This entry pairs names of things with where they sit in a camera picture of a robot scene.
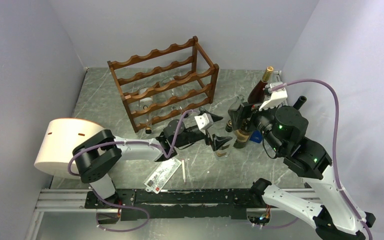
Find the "dark red wine bottle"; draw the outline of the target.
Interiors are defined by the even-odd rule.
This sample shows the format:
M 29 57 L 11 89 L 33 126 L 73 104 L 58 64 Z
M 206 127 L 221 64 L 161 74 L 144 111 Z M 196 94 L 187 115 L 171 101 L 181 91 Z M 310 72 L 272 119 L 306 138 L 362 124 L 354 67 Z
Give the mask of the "dark red wine bottle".
M 273 66 L 268 66 L 262 75 L 261 80 L 254 86 L 247 98 L 248 104 L 260 103 L 265 97 L 265 87 L 267 86 L 271 76 L 274 72 Z

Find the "green wine bottle white label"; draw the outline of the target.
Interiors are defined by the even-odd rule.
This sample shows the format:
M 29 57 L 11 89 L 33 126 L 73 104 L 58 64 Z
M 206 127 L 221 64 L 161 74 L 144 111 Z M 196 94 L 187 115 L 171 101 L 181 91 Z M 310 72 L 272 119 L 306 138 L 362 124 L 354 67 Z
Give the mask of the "green wine bottle white label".
M 307 98 L 303 95 L 301 95 L 297 100 L 296 102 L 293 104 L 293 108 L 296 109 L 296 110 L 300 110 L 301 107 L 306 103 L 307 101 Z

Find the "clear bottle rack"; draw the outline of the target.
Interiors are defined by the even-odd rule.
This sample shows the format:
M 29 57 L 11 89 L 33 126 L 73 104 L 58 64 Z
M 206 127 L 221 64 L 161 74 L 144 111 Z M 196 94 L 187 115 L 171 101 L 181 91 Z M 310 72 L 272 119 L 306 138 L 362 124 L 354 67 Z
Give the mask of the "clear bottle rack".
M 228 108 L 229 112 L 237 111 L 240 108 L 240 105 L 245 101 L 245 97 L 242 94 L 236 95 L 230 107 Z

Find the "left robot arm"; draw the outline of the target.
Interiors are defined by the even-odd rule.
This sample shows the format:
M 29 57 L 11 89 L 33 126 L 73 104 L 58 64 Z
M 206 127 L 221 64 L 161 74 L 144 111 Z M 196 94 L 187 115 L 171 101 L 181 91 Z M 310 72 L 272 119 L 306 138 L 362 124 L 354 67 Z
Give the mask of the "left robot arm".
M 203 107 L 196 112 L 195 125 L 185 126 L 184 118 L 193 113 L 187 110 L 179 119 L 170 121 L 159 136 L 150 139 L 121 138 L 103 129 L 73 149 L 67 171 L 88 184 L 104 207 L 112 208 L 118 203 L 119 194 L 109 171 L 119 160 L 165 162 L 175 157 L 178 150 L 199 141 L 204 141 L 217 156 L 225 156 L 232 136 L 217 136 L 209 131 L 223 117 Z

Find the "green bottle brown label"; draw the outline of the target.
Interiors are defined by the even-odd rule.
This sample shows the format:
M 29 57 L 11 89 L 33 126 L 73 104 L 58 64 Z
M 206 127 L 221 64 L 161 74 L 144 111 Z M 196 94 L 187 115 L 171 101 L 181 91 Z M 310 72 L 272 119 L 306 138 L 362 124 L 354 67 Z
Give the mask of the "green bottle brown label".
M 233 143 L 233 147 L 236 149 L 243 149 L 247 145 L 252 133 L 253 132 L 250 129 L 250 121 L 247 119 L 243 120 L 239 129 L 234 131 L 236 140 Z

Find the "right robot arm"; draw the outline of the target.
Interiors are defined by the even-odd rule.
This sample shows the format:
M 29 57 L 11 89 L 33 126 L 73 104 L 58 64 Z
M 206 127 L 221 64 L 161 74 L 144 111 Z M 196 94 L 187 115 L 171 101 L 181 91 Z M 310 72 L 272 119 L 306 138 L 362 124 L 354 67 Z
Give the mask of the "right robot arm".
M 301 177 L 315 191 L 320 203 L 292 195 L 269 180 L 260 178 L 250 188 L 250 202 L 255 207 L 267 204 L 306 222 L 323 240 L 363 240 L 364 228 L 373 226 L 376 218 L 356 207 L 335 178 L 334 163 L 325 148 L 306 137 L 308 120 L 297 108 L 281 106 L 259 110 L 240 103 L 228 110 L 234 130 L 247 122 L 247 130 L 262 134 L 277 158 Z

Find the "blue square bottle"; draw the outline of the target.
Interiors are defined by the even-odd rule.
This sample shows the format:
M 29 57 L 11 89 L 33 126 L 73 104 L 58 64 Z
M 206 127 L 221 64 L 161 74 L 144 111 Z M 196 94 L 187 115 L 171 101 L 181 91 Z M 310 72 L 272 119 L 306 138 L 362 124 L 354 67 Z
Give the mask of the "blue square bottle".
M 255 130 L 249 137 L 249 141 L 260 144 L 263 141 L 263 136 L 262 134 L 258 131 Z

